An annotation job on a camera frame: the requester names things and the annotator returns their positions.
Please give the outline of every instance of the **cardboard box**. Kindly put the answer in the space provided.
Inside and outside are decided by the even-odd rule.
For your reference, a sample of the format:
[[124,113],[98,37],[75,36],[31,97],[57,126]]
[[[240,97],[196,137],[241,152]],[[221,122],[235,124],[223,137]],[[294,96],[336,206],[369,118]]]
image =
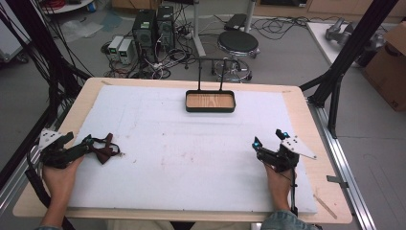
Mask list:
[[384,35],[387,43],[364,76],[395,111],[406,111],[406,22]]
[[114,10],[119,12],[137,12],[139,9],[158,9],[162,0],[112,0]]

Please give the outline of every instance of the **power supply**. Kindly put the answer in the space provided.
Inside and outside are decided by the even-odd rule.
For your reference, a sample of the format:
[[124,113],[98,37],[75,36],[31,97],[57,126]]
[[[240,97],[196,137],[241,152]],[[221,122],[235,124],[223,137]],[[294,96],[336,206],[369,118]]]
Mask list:
[[120,45],[122,44],[124,37],[121,35],[117,35],[114,37],[113,41],[108,45],[108,53],[110,54],[111,60],[120,60],[120,56],[118,50]]
[[123,39],[122,45],[119,48],[119,55],[122,64],[131,64],[135,56],[134,44],[131,38]]
[[174,39],[174,21],[173,21],[173,7],[160,6],[158,8],[158,29],[159,36],[161,37],[161,46],[164,46],[167,51],[175,48]]

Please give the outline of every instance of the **desktop computer tower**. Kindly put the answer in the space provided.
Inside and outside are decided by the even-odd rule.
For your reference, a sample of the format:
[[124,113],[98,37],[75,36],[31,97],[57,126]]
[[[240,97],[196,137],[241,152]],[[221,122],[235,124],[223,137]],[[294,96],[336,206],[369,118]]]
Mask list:
[[173,7],[160,6],[158,8],[157,21],[159,36],[161,37],[161,47],[164,47],[167,52],[173,50],[175,48]]
[[155,10],[139,10],[132,26],[132,34],[134,35],[137,54],[142,61],[147,58],[149,62],[157,62],[155,56],[159,51],[158,41],[158,25],[156,21]]

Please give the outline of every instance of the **white device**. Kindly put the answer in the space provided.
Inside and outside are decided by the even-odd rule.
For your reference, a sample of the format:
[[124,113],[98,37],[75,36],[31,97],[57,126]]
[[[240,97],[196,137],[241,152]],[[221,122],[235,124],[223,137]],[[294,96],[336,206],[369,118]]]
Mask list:
[[308,146],[301,140],[297,135],[294,135],[293,138],[286,138],[281,140],[281,144],[291,151],[306,156],[311,159],[316,159],[316,154],[308,148]]
[[125,38],[119,48],[119,56],[122,64],[131,64],[135,56],[134,42],[131,38]]
[[110,45],[108,45],[108,53],[110,54],[109,56],[111,60],[120,60],[119,48],[123,39],[123,36],[117,35],[114,37],[113,41],[111,41]]
[[56,141],[59,137],[62,136],[62,133],[51,131],[48,129],[42,129],[41,136],[39,137],[39,150],[44,150],[49,145],[51,145],[54,141]]

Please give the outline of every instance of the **metal bracket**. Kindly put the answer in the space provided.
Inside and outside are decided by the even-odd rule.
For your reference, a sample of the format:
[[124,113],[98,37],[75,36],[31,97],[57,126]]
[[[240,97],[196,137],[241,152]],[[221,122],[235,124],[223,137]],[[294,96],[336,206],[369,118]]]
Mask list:
[[333,182],[333,183],[338,183],[342,189],[347,189],[350,187],[348,182],[343,181],[342,179],[340,179],[337,176],[328,175],[327,181]]
[[316,154],[296,135],[282,140],[281,144],[297,154],[314,160],[317,158]]
[[44,150],[61,136],[60,132],[43,129],[39,138],[39,150]]

